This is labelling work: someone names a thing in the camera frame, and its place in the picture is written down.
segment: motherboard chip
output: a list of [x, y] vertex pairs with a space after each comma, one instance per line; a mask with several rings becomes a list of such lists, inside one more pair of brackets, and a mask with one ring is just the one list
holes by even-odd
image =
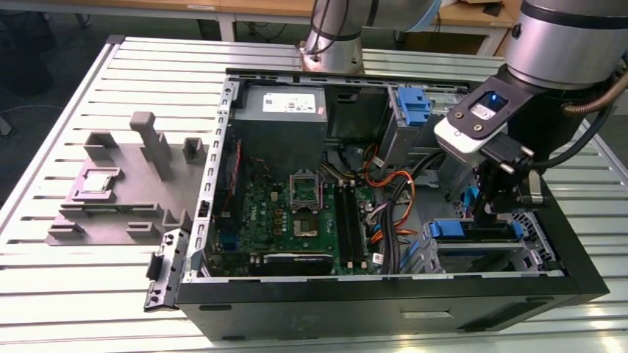
[[297, 213], [292, 225], [296, 238], [317, 237], [317, 214]]

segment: white label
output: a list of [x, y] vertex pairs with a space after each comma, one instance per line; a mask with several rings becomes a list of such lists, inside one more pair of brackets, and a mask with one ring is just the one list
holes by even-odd
[[384, 255], [379, 253], [373, 253], [373, 263], [377, 265], [384, 265]]
[[477, 116], [481, 120], [489, 120], [493, 116], [495, 116], [495, 112], [487, 108], [484, 105], [481, 104], [476, 104], [472, 108], [471, 108], [471, 112], [475, 114], [475, 116]]
[[205, 5], [188, 5], [188, 9], [193, 10], [216, 10], [216, 7], [213, 6], [205, 6]]
[[373, 164], [381, 168], [381, 166], [384, 165], [384, 161], [377, 157], [375, 156], [373, 157]]
[[316, 113], [313, 94], [267, 93], [264, 95], [264, 112], [269, 113]]

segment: gray plastic block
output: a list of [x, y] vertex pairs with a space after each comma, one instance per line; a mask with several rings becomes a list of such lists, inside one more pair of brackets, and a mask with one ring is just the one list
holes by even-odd
[[188, 164], [205, 164], [207, 152], [200, 138], [184, 140], [184, 156]]
[[73, 222], [68, 222], [67, 224], [53, 224], [51, 229], [48, 229], [48, 234], [57, 240], [81, 239], [84, 236], [84, 229]]
[[179, 219], [176, 219], [173, 213], [167, 210], [161, 225], [164, 226], [168, 232], [177, 228], [189, 231], [189, 229], [192, 229], [192, 219], [189, 218], [188, 211], [184, 210], [180, 214]]
[[152, 222], [128, 222], [127, 233], [135, 239], [161, 240], [161, 233]]
[[84, 149], [93, 161], [112, 160], [107, 149], [116, 149], [117, 144], [108, 132], [92, 132], [87, 138]]
[[155, 115], [151, 112], [135, 112], [131, 117], [131, 130], [137, 131], [144, 142], [144, 158], [153, 163], [161, 181], [172, 178], [172, 169], [169, 167], [169, 146], [165, 142], [165, 136], [159, 135], [153, 128]]
[[[173, 224], [177, 224], [177, 227], [179, 224], [188, 224], [189, 215], [185, 210], [196, 209], [204, 164], [188, 164], [184, 145], [173, 145], [169, 149], [172, 179], [161, 181], [152, 164], [144, 160], [141, 147], [141, 144], [121, 143], [117, 148], [107, 149], [111, 161], [100, 160], [96, 165], [92, 159], [85, 160], [65, 203], [61, 204], [60, 216], [51, 227], [52, 232], [47, 239], [49, 245], [157, 244], [159, 238], [131, 236], [127, 232], [128, 223], [152, 222], [160, 234], [167, 232]], [[108, 190], [116, 197], [112, 200], [81, 199], [83, 201], [77, 202], [72, 197], [77, 190], [83, 190], [85, 176], [93, 171], [117, 171], [117, 176], [108, 185]], [[91, 187], [97, 190], [99, 183]], [[68, 222], [81, 227], [83, 236], [52, 236], [56, 224]]]

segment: metal table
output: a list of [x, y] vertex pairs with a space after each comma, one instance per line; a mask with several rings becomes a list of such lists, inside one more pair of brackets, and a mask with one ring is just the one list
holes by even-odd
[[[492, 58], [377, 50], [367, 50], [364, 59], [368, 74], [475, 80], [501, 64]], [[0, 344], [8, 344], [0, 350], [628, 351], [628, 179], [599, 138], [545, 179], [611, 294], [503, 332], [209, 342], [181, 312], [143, 312], [155, 246], [49, 247], [47, 229], [87, 157], [80, 144], [89, 131], [109, 130], [117, 141], [139, 142], [129, 116], [152, 110], [168, 142], [208, 137], [227, 67], [297, 70], [300, 64], [293, 47], [279, 45], [125, 38], [103, 48], [0, 211]]]

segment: robot arm cylinder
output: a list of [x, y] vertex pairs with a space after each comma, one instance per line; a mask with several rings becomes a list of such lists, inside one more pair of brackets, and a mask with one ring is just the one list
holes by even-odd
[[440, 0], [317, 0], [311, 33], [301, 45], [309, 71], [356, 73], [363, 69], [363, 27], [420, 31], [432, 21]]

